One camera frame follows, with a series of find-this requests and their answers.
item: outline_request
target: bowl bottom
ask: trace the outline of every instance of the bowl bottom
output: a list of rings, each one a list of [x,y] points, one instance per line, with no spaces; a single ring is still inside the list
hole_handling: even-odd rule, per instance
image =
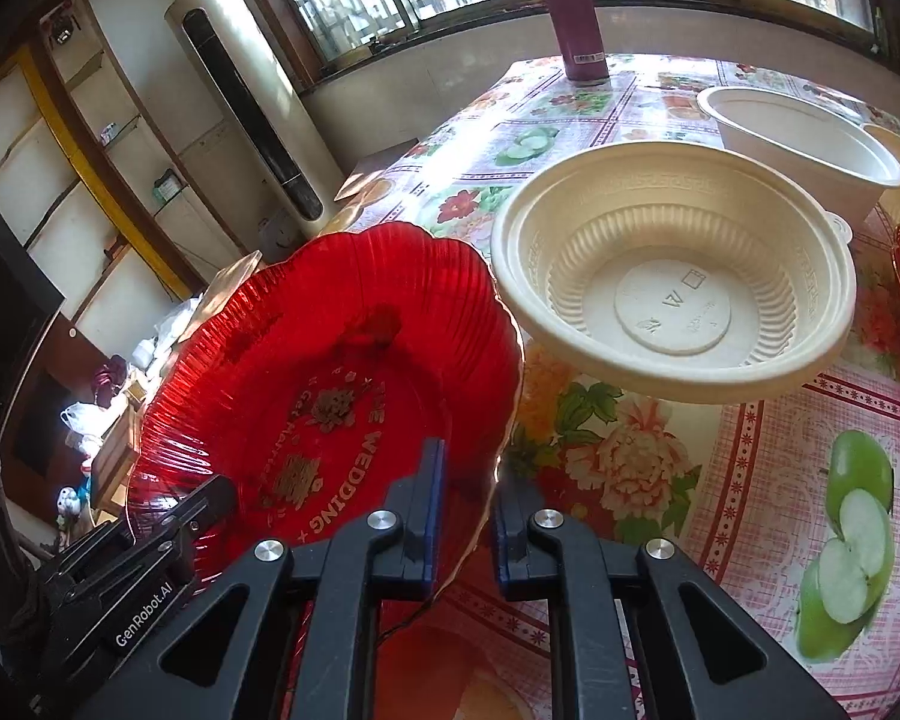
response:
[[[794,291],[763,242],[722,215],[677,205],[594,218],[567,239],[549,298],[617,353],[695,368],[769,360],[796,328]]]

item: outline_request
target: barcode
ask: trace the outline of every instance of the barcode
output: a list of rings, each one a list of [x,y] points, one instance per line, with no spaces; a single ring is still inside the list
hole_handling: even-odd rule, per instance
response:
[[[602,62],[607,59],[607,55],[603,52],[600,53],[575,53],[573,55],[573,61],[578,65],[588,65],[591,62]]]

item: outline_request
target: silver bolt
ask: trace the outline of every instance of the silver bolt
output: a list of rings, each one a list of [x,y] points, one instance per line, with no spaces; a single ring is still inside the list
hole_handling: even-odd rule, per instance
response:
[[[655,557],[657,560],[669,560],[670,557],[674,557],[676,548],[672,541],[667,541],[666,538],[651,538],[647,542],[646,550],[650,557]]]
[[[253,557],[263,562],[273,562],[283,557],[283,544],[276,541],[275,538],[268,538],[261,541],[253,548]]]
[[[389,531],[396,525],[396,514],[386,509],[377,509],[376,512],[367,514],[367,525],[375,531]]]
[[[541,528],[559,528],[563,524],[563,514],[556,509],[540,509],[533,515],[533,522]]]

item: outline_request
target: tablecloth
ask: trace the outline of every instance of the tablecloth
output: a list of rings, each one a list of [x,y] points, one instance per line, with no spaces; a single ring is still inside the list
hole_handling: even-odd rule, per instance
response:
[[[559,57],[514,64],[357,197],[337,226],[410,220],[466,240],[488,259],[496,209],[557,160],[628,140],[720,146],[715,122],[696,104],[699,91],[717,84],[785,92],[900,133],[895,117],[777,71],[661,55],[612,55],[608,63],[610,80],[586,88],[566,80]],[[856,314],[840,362],[775,400],[659,401],[597,382],[527,338],[507,460],[600,536],[674,538],[801,659],[794,646],[800,581],[832,535],[823,504],[831,446],[846,430],[874,437],[895,473],[893,576],[850,649],[805,664],[860,718],[880,717],[900,695],[900,290],[892,230],[878,208],[855,231]],[[429,613],[381,647],[376,716],[550,718],[549,643],[546,605],[504,602],[482,547]]]

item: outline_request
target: black screen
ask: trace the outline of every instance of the black screen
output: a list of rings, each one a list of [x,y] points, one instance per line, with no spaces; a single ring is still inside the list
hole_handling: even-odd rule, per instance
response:
[[[0,432],[36,344],[63,296],[0,215]]]

